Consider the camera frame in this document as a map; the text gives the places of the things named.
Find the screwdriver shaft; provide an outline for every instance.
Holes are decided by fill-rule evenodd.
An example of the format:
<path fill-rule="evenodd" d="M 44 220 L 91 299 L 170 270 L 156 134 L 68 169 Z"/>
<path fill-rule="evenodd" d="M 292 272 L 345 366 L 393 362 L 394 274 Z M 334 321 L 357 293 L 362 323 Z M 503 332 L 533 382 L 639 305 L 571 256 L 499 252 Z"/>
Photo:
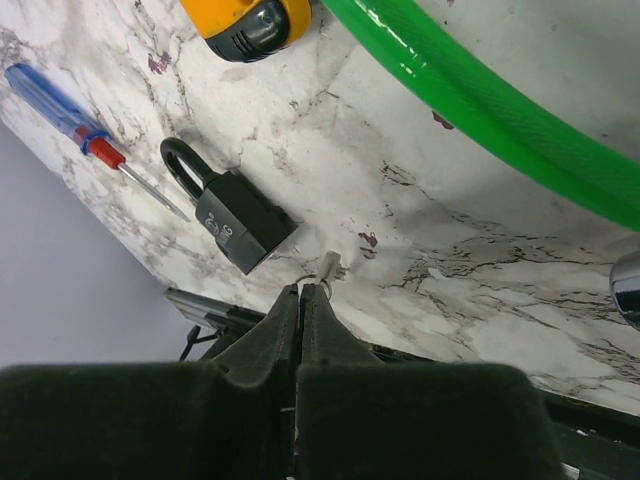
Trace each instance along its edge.
<path fill-rule="evenodd" d="M 176 207 L 173 204 L 173 202 L 171 202 L 171 200 L 169 200 L 167 197 L 162 195 L 158 190 L 153 188 L 149 184 L 149 182 L 147 182 L 144 178 L 142 178 L 140 175 L 138 175 L 135 172 L 135 170 L 131 170 L 129 165 L 127 165 L 126 163 L 121 163 L 121 164 L 118 165 L 118 169 L 122 173 L 124 173 L 127 177 L 129 177 L 131 180 L 136 182 L 140 187 L 142 187 L 142 189 L 145 192 L 147 192 L 149 195 L 151 195 L 153 198 L 155 198 L 158 202 L 160 202 L 162 204 L 162 206 L 165 207 L 167 210 L 169 210 L 171 213 L 173 213 L 173 214 L 177 215 L 178 217 L 182 218 L 185 222 L 189 221 L 189 217 L 187 217 L 182 210 L 180 210 L 178 207 Z"/>

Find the marble surface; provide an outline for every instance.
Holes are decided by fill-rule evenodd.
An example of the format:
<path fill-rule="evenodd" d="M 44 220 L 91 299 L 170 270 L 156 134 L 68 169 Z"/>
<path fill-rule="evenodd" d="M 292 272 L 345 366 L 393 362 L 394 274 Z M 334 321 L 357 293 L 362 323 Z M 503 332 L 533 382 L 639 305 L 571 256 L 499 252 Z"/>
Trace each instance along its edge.
<path fill-rule="evenodd" d="M 421 3 L 526 94 L 638 157 L 636 1 Z M 360 338 L 509 363 L 542 388 L 640 414 L 640 333 L 608 293 L 611 263 L 638 236 L 437 121 L 322 7 L 303 40 L 247 66 L 209 52 L 176 0 L 5 0 L 0 63 L 18 61 L 73 93 L 192 218 L 158 154 L 170 135 L 239 168 L 300 223 L 244 277 L 195 219 L 83 157 L 2 79 L 2 120 L 167 285 L 265 311 L 334 249 L 349 274 L 332 303 Z"/>

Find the padlock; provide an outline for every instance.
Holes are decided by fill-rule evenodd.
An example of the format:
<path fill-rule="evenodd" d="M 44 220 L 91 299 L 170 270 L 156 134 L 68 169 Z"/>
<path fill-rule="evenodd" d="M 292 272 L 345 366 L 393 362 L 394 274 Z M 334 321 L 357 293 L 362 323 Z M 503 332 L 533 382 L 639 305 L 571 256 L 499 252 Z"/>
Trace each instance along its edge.
<path fill-rule="evenodd" d="M 178 138 L 160 144 L 165 165 L 196 206 L 196 218 L 214 236 L 220 251 L 248 275 L 293 231 L 295 223 L 242 174 L 214 172 Z M 200 187 L 182 163 L 202 181 Z"/>

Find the yellow tape measure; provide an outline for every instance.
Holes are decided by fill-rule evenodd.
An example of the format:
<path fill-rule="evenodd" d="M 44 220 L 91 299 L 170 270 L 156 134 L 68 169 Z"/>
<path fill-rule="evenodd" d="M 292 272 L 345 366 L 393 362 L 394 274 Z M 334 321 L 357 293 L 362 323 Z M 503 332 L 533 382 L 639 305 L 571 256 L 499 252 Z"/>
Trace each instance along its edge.
<path fill-rule="evenodd" d="M 311 24 L 309 0 L 182 0 L 221 58 L 254 62 L 291 45 Z"/>

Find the green hose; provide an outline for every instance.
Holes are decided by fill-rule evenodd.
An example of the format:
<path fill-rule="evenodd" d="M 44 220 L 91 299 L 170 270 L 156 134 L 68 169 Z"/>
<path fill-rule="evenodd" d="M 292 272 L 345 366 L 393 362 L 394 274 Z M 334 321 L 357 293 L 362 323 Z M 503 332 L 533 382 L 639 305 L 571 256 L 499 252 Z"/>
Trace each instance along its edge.
<path fill-rule="evenodd" d="M 364 47 L 448 122 L 538 183 L 640 231 L 640 165 L 536 105 L 413 0 L 324 0 Z"/>

